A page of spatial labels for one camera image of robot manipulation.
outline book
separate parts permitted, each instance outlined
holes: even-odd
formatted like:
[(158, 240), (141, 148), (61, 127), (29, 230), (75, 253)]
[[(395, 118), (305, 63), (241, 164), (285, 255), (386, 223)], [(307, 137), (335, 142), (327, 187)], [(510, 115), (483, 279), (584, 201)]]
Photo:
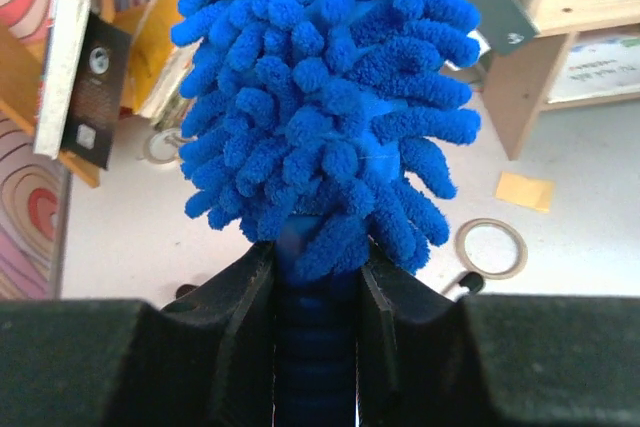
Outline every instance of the book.
[(55, 159), (60, 153), (82, 40), (92, 0), (51, 0), (49, 38), (33, 151)]
[(131, 36), (91, 13), (69, 103), (62, 149), (108, 168)]
[(478, 32), (491, 50), (508, 55), (538, 35), (538, 29), (518, 0), (469, 0), (482, 14)]
[(151, 0), (134, 34), (128, 75), (132, 110), (148, 119), (158, 117), (197, 49), (197, 44), (177, 48), (171, 42), (171, 27), (183, 20), (177, 5), (178, 0)]

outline white book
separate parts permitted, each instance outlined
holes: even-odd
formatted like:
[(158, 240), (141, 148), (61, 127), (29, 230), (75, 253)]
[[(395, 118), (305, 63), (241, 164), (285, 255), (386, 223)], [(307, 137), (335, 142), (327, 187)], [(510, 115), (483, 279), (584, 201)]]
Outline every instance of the white book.
[(69, 110), (91, 0), (52, 0), (44, 79), (33, 151), (55, 159)]

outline paper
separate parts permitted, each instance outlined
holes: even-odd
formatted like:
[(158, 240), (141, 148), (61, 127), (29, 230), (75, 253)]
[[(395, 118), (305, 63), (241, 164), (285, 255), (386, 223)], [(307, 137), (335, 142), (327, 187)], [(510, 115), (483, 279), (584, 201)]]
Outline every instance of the paper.
[(640, 32), (581, 36), (558, 74), (548, 102), (569, 102), (640, 91)]
[(496, 199), (548, 213), (555, 183), (550, 180), (532, 179), (523, 175), (502, 172)]

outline yellow sticky note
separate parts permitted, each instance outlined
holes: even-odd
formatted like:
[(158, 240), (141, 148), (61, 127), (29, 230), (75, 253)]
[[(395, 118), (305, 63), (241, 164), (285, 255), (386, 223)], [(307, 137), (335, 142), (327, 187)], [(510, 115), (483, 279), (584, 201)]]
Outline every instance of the yellow sticky note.
[(495, 197), (546, 213), (551, 207), (554, 187), (555, 183), (550, 180), (532, 179), (524, 175), (502, 172)]

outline blue microfiber duster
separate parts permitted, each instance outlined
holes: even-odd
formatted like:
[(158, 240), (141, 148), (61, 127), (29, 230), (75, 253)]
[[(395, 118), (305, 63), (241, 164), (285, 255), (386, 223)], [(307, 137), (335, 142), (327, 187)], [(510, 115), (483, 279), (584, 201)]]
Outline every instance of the blue microfiber duster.
[(455, 196), (431, 139), (471, 143), (480, 117), (461, 108), (469, 87), (439, 71), (475, 63), (467, 34), (479, 15), (464, 0), (178, 7), (173, 42), (201, 41), (181, 89), (197, 97), (182, 126), (196, 137), (182, 148), (183, 172), (199, 189), (186, 212), (206, 213), (214, 229), (240, 219), (250, 241), (277, 241), (276, 419), (342, 425), (336, 412), (352, 415), (353, 383), (335, 379), (353, 377), (353, 318), (336, 312), (352, 305), (370, 239), (411, 273), (429, 244), (448, 239), (444, 216), (406, 174), (437, 198)]

